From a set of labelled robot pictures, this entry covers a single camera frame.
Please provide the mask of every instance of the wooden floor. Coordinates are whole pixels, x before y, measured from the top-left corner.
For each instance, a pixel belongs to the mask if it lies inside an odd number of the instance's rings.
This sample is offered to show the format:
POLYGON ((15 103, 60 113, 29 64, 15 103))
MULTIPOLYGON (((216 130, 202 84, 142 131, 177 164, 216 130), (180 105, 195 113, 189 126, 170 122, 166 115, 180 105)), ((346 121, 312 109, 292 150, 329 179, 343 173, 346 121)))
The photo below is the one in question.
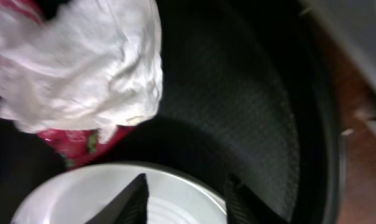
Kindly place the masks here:
POLYGON ((332 73, 344 128, 354 131, 345 140, 347 180, 337 224, 376 224, 376 137, 355 118, 355 111, 364 104, 370 89, 328 36, 321 31, 315 33, 332 73))

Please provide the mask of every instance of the brown surface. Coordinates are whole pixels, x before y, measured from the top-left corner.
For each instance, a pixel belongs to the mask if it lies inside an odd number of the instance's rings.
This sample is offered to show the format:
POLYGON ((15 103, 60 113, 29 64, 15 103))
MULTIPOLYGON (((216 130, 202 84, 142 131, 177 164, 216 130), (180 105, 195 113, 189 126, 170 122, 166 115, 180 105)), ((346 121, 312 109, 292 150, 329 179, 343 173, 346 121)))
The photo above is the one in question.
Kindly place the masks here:
POLYGON ((359 71, 324 34, 316 29, 342 114, 346 137, 347 180, 337 224, 376 224, 376 137, 354 117, 370 93, 359 71))

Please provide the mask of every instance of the crumpled white paper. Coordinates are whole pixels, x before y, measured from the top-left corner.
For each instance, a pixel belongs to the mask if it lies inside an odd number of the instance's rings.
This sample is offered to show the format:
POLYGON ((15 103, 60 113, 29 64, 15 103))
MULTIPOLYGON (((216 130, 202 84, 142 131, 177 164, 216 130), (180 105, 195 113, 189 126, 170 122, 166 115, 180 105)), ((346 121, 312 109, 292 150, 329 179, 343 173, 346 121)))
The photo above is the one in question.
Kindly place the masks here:
POLYGON ((156 114, 160 47, 154 0, 74 0, 44 25, 0 6, 0 118, 109 139, 156 114))

